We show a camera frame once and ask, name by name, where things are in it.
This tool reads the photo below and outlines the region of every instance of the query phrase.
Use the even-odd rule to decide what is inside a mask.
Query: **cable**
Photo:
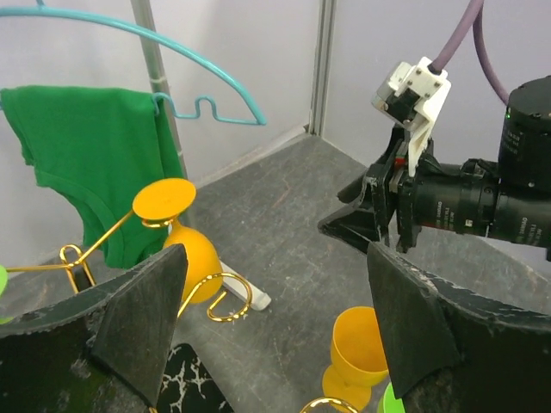
[[[492,64],[488,58],[488,53],[486,52],[486,45],[484,44],[484,34],[482,31],[482,10],[480,8],[479,14],[476,16],[476,20],[473,24],[473,37],[474,37],[474,48],[476,49],[476,54],[479,57],[480,66],[482,66],[482,71],[488,79],[488,82],[492,86],[492,89],[496,92],[499,99],[507,105],[509,102],[509,92],[505,89],[503,84],[498,79],[495,71],[493,71]]]
[[[448,42],[444,45],[442,51],[436,56],[436,59],[432,61],[429,66],[429,70],[433,73],[439,74],[443,68],[448,64],[455,52],[459,48],[459,45],[463,42],[463,39],[467,36],[468,31],[473,26],[476,16],[479,14],[484,0],[471,0],[465,9],[465,13],[459,20],[457,27],[451,34]]]

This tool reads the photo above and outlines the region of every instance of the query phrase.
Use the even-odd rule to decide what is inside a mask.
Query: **white bracket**
[[[415,176],[419,159],[427,148],[436,119],[451,89],[448,73],[446,71],[438,75],[432,73],[429,70],[430,63],[432,61],[428,58],[422,58],[414,66],[406,62],[400,63],[377,90],[373,100],[376,108],[411,132],[407,152],[409,176]],[[391,98],[399,100],[402,97],[405,102],[406,98],[409,101],[411,96],[418,96],[413,103],[412,109],[415,116],[412,120],[398,120],[387,112]]]
[[[234,273],[236,272],[225,265],[225,263],[222,264],[222,270],[225,273]],[[254,284],[252,284],[249,280],[247,280],[249,283],[249,286],[252,290],[252,304],[251,308],[253,310],[262,311],[265,309],[269,303],[271,303],[272,298],[265,293],[264,291],[260,290],[258,287],[255,287]],[[234,278],[224,277],[224,287],[226,287],[229,291],[231,291],[234,295],[236,295],[239,299],[242,301],[247,300],[247,290],[245,290],[245,287],[243,287],[243,284],[239,282],[238,280],[235,280]]]

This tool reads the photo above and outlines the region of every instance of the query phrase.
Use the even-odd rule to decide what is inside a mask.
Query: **black marble mat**
[[[169,353],[157,404],[158,413],[234,413],[189,344]]]

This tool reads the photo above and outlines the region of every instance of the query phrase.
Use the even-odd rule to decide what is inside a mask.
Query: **gray floor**
[[[316,229],[338,207],[336,192],[363,169],[309,138],[201,189],[195,202],[199,229],[224,262],[273,298],[266,311],[251,311],[233,324],[210,322],[206,305],[198,305],[174,335],[174,342],[195,347],[238,413],[298,412],[321,396],[336,316],[353,305],[371,305],[365,257]],[[549,277],[479,239],[424,230],[408,256],[478,293],[551,313]],[[118,273],[106,271],[97,256],[91,264],[98,280]],[[67,297],[64,277],[16,277],[0,311],[21,313]],[[221,309],[240,306],[229,297]],[[374,390],[366,411],[375,412],[381,391]]]

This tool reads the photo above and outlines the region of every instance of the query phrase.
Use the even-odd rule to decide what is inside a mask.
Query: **plastic cup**
[[[322,380],[324,395],[363,410],[371,399],[371,387],[387,376],[375,310],[359,306],[341,313],[333,327],[331,365]]]

